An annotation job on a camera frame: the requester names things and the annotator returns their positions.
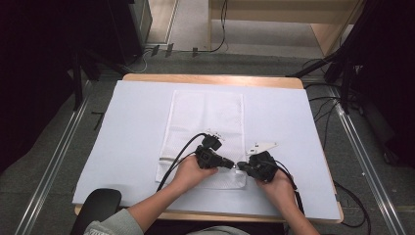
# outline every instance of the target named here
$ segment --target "gray sleeve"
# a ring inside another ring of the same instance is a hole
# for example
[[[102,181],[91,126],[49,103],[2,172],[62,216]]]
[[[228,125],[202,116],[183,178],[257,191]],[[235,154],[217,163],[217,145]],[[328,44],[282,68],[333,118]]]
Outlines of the gray sleeve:
[[[86,228],[84,235],[143,235],[138,223],[123,209],[103,222],[94,221]]]

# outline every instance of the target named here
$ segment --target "gray carpet floor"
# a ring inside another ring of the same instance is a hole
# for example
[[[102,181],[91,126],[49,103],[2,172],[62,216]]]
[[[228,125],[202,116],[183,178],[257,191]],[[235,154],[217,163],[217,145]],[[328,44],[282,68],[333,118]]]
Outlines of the gray carpet floor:
[[[192,58],[189,53],[173,53],[166,58],[163,52],[155,57],[146,57],[147,73],[198,73],[198,74],[245,74],[278,76],[299,71],[308,59],[278,58],[264,56],[238,56],[226,54],[203,54]],[[130,66],[140,71],[145,67],[143,61]],[[321,75],[318,70],[314,75]],[[52,185],[43,208],[34,223],[30,234],[69,234],[75,221],[71,204],[74,186],[82,172],[90,151],[98,136],[94,130],[99,116],[92,112],[104,112],[111,100],[115,83],[120,75],[111,70],[103,70],[99,81],[94,81],[93,90],[86,111],[71,140],[64,161]],[[307,89],[309,98],[327,96],[326,87],[313,86]],[[316,114],[325,101],[310,102]],[[321,114],[331,109],[326,104]],[[55,148],[72,115],[73,97],[61,107],[54,119],[45,128],[32,150],[18,162],[4,171],[0,177],[0,234],[14,234],[31,194],[37,187],[42,174],[52,157]],[[393,203],[398,207],[400,216],[408,234],[414,234],[415,170],[410,167],[385,164],[382,150],[376,141],[369,124],[357,111],[350,114],[362,141],[370,153]],[[324,142],[326,118],[321,118],[316,127]],[[372,234],[390,234],[385,220],[367,184],[362,169],[350,145],[344,127],[336,113],[329,119],[327,129],[326,158],[333,179],[351,190],[360,198],[370,214]],[[340,201],[345,213],[345,222],[356,224],[362,219],[362,211],[344,192],[338,189]],[[315,224],[322,234],[366,234],[367,224],[359,228],[348,228],[341,224]]]

